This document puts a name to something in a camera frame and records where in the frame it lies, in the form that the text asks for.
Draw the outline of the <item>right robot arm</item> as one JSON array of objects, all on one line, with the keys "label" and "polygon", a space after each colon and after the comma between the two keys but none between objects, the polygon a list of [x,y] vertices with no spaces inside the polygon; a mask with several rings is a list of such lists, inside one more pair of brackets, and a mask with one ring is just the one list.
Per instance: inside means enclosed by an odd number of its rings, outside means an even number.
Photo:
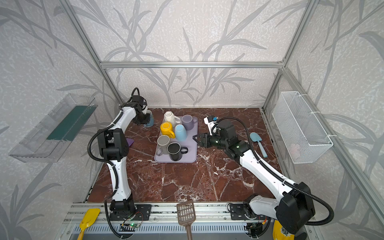
[{"label": "right robot arm", "polygon": [[234,117],[204,118],[209,132],[195,135],[194,141],[202,148],[216,147],[239,166],[255,175],[273,194],[274,198],[253,195],[243,202],[248,218],[264,215],[279,221],[290,234],[303,226],[322,226],[330,223],[335,213],[324,200],[313,195],[308,185],[287,178],[255,151],[250,138],[239,140],[232,124]]}]

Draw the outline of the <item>teal patterned mug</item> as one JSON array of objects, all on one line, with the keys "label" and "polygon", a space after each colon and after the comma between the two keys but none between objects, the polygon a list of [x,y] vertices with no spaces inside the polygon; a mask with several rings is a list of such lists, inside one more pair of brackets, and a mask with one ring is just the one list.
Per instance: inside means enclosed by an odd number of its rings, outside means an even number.
[{"label": "teal patterned mug", "polygon": [[150,128],[153,125],[154,125],[154,117],[153,117],[153,115],[150,115],[149,121],[148,121],[148,123],[145,124],[145,127]]}]

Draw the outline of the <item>black mug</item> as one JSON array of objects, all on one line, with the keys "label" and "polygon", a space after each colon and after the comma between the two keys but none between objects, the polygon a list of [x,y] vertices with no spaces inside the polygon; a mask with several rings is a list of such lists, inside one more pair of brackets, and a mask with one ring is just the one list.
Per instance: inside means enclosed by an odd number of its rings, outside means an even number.
[{"label": "black mug", "polygon": [[189,149],[182,147],[179,143],[170,143],[167,147],[168,154],[172,161],[180,161],[184,154],[187,154]]}]

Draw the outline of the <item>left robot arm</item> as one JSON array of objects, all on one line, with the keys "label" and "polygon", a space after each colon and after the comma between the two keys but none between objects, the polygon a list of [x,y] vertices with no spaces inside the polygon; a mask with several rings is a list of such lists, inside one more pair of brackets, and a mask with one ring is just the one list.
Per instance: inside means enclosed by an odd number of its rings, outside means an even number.
[{"label": "left robot arm", "polygon": [[151,114],[147,112],[148,103],[141,96],[139,88],[134,88],[131,97],[119,106],[119,114],[105,128],[97,131],[88,143],[87,152],[91,159],[105,163],[110,170],[113,193],[104,202],[111,199],[110,214],[113,220],[133,217],[137,212],[127,176],[127,155],[129,144],[125,130],[130,123],[147,125]]}]

